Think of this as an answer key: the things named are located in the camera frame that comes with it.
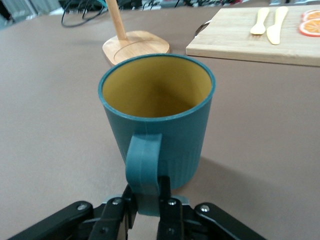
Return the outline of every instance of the gray table surface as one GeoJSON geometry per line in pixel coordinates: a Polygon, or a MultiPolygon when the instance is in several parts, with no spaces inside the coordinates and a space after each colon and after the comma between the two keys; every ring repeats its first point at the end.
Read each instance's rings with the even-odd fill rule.
{"type": "MultiPolygon", "coordinates": [[[[153,33],[185,55],[218,10],[121,15],[126,31],[153,33]]],[[[76,28],[60,20],[40,16],[0,31],[1,240],[73,202],[97,207],[127,184],[97,93],[111,67],[102,51],[116,34],[110,15],[76,28]]],[[[197,59],[217,87],[199,168],[174,193],[192,206],[212,202],[270,240],[320,239],[320,68],[197,59]]],[[[158,221],[139,215],[130,239],[156,239],[158,221]]]]}

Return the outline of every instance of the bolt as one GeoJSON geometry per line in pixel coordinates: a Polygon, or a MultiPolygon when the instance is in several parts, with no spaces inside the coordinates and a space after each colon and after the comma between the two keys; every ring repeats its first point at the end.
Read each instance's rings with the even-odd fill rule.
{"type": "Polygon", "coordinates": [[[174,229],[174,228],[168,228],[168,229],[166,230],[166,234],[168,234],[168,235],[174,235],[174,234],[175,234],[175,229],[174,229]]]}
{"type": "Polygon", "coordinates": [[[115,198],[112,202],[113,205],[118,205],[122,202],[122,199],[121,198],[115,198]]]}
{"type": "Polygon", "coordinates": [[[105,227],[105,226],[100,229],[100,233],[101,233],[101,234],[106,234],[108,231],[109,231],[109,228],[107,228],[107,227],[105,227]]]}
{"type": "Polygon", "coordinates": [[[84,209],[86,209],[87,208],[87,204],[85,204],[85,203],[81,203],[76,209],[78,209],[79,211],[81,211],[81,210],[84,210],[84,209]]]}
{"type": "Polygon", "coordinates": [[[168,204],[169,205],[171,205],[171,206],[174,206],[174,205],[176,205],[176,200],[174,200],[174,199],[170,199],[169,201],[168,201],[168,204]]]}
{"type": "Polygon", "coordinates": [[[207,205],[201,205],[200,210],[206,213],[210,211],[210,208],[207,205]]]}

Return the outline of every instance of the mug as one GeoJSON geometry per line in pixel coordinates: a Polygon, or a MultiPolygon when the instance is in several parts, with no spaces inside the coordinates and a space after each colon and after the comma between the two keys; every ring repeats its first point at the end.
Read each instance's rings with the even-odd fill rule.
{"type": "Polygon", "coordinates": [[[158,216],[158,177],[171,189],[195,174],[216,81],[203,63],[155,53],[125,60],[101,79],[104,106],[138,212],[158,216]]]}

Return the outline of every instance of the cutting board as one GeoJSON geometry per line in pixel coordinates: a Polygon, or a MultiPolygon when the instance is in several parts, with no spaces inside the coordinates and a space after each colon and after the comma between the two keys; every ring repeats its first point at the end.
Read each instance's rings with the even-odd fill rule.
{"type": "MultiPolygon", "coordinates": [[[[269,7],[264,25],[275,22],[278,7],[269,7]]],[[[280,44],[272,45],[263,35],[252,35],[260,7],[222,8],[211,23],[186,47],[190,56],[245,60],[279,64],[320,66],[320,37],[302,35],[298,28],[302,13],[320,9],[320,5],[288,6],[280,44]]]]}

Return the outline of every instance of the wooden base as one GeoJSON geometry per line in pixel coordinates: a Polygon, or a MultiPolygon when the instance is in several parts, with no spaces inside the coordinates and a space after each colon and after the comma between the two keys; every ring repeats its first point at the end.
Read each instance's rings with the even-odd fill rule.
{"type": "Polygon", "coordinates": [[[102,46],[105,56],[113,65],[140,55],[170,52],[167,41],[147,31],[130,31],[126,36],[124,40],[114,36],[102,46]]]}

